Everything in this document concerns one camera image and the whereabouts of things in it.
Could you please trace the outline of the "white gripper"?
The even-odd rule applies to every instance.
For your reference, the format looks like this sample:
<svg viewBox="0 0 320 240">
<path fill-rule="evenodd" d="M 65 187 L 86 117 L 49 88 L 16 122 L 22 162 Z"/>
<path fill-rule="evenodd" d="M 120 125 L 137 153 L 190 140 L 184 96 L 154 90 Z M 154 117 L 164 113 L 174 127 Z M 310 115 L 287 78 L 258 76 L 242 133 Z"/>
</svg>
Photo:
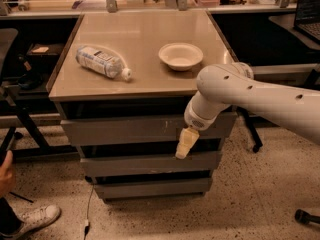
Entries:
<svg viewBox="0 0 320 240">
<path fill-rule="evenodd" d="M 210 104 L 197 103 L 191 100 L 184 112 L 188 128 L 183 128 L 176 148 L 175 156 L 184 159 L 199 138 L 198 131 L 208 129 L 217 117 L 217 112 Z"/>
</svg>

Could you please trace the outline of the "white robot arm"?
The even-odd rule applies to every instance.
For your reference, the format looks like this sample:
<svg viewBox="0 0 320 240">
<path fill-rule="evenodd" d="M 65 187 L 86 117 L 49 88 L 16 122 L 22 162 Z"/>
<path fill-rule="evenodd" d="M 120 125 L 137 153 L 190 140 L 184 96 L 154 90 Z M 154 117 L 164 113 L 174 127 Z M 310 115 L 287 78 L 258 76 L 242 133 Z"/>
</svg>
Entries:
<svg viewBox="0 0 320 240">
<path fill-rule="evenodd" d="M 320 92 L 256 81 L 245 63 L 209 65 L 197 75 L 197 92 L 189 101 L 176 148 L 185 158 L 217 116 L 231 105 L 320 144 Z"/>
</svg>

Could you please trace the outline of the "person hand lower left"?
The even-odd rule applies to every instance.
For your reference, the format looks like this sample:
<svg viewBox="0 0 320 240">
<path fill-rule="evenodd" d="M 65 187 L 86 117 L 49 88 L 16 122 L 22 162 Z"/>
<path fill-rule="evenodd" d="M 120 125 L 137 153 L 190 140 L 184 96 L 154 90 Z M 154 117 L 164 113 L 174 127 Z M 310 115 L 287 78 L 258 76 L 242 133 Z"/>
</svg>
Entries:
<svg viewBox="0 0 320 240">
<path fill-rule="evenodd" d="M 13 165 L 13 153 L 8 150 L 3 164 L 0 166 L 0 197 L 4 197 L 15 186 L 15 168 Z"/>
</svg>

